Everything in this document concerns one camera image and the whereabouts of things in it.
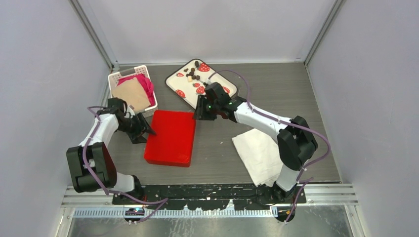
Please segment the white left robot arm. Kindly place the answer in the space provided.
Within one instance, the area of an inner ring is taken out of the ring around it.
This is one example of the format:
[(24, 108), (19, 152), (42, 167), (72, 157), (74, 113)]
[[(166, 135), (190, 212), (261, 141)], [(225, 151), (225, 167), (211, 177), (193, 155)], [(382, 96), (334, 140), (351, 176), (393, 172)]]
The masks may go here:
[(140, 203), (144, 190), (135, 175), (119, 173), (108, 151), (112, 136), (125, 133), (133, 144), (146, 143), (145, 133), (154, 135), (142, 114), (134, 112), (126, 101), (110, 98), (106, 107), (92, 106), (94, 125), (87, 137), (76, 147), (66, 151), (66, 158), (73, 183), (78, 193), (95, 192), (125, 194), (133, 204)]

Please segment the red box lid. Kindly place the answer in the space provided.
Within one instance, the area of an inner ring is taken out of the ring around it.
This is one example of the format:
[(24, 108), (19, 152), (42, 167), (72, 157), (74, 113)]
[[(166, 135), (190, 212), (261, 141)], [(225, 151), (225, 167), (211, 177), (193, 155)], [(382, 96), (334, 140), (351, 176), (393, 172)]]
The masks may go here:
[(192, 112), (157, 110), (152, 118), (144, 159), (149, 164), (189, 167), (196, 121)]

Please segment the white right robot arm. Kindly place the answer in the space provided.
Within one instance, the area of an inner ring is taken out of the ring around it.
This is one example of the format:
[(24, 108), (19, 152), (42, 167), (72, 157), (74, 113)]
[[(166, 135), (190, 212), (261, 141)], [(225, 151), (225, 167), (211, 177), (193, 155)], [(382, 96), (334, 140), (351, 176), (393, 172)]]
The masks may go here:
[(221, 84), (214, 82), (198, 95), (193, 118), (215, 120), (217, 116), (251, 126), (268, 135), (277, 145), (283, 167), (275, 182), (274, 196), (285, 203), (293, 197), (293, 189), (303, 165), (312, 158), (318, 143), (300, 116), (286, 118), (254, 106), (240, 96), (230, 97)]

